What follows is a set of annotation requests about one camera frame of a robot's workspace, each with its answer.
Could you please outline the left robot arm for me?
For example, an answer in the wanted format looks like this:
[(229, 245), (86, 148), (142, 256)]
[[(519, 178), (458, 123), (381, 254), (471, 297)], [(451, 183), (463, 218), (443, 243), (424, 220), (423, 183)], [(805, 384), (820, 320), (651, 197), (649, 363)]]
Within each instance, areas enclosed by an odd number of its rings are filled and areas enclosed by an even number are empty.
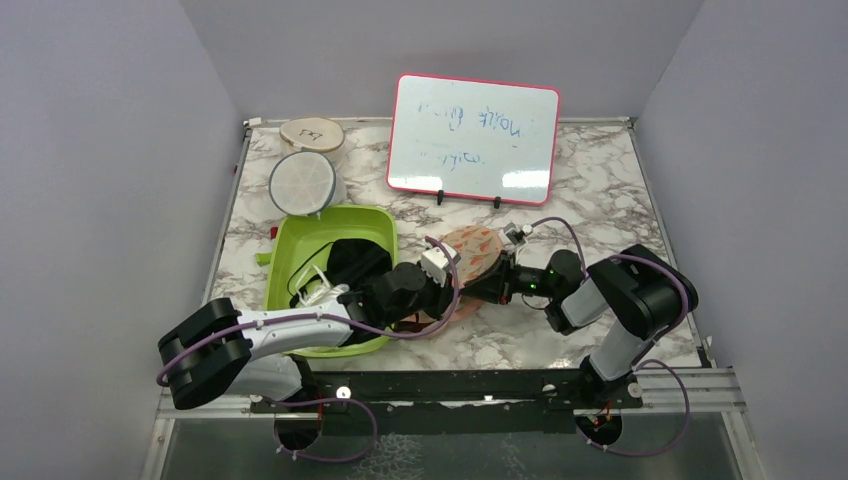
[(434, 315), (433, 333), (453, 314), (459, 296), (454, 262), (403, 262), (361, 289), (307, 307), (240, 311), (228, 297), (195, 310), (157, 343), (159, 386), (174, 406), (189, 410), (224, 395), (242, 370), (260, 358), (312, 347), (338, 347), (360, 338), (401, 339), (391, 330), (419, 312)]

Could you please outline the floral mesh laundry bag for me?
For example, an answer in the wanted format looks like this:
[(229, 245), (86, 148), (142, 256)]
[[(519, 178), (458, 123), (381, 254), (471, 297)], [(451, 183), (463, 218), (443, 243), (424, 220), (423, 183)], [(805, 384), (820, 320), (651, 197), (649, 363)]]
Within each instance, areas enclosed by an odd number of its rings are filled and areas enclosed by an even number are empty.
[[(504, 245), (499, 234), (488, 227), (469, 225), (445, 234), (441, 242), (451, 246), (459, 255), (457, 265), (462, 286), (476, 280), (494, 266)], [(392, 329), (401, 333), (418, 333), (434, 325), (436, 319), (417, 313), (396, 323)]]

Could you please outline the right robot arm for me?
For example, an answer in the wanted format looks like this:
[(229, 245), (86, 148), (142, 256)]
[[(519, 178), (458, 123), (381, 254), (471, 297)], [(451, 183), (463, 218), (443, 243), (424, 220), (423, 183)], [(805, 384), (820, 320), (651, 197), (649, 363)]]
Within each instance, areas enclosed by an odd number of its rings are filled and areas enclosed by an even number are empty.
[(641, 244), (590, 266), (566, 249), (555, 251), (543, 269), (522, 266), (514, 255), (502, 253), (461, 293), (493, 304), (507, 304), (516, 294), (545, 298), (546, 319), (562, 335), (611, 311), (614, 324), (567, 388), (592, 407), (612, 401), (627, 386), (635, 364), (698, 305), (693, 284)]

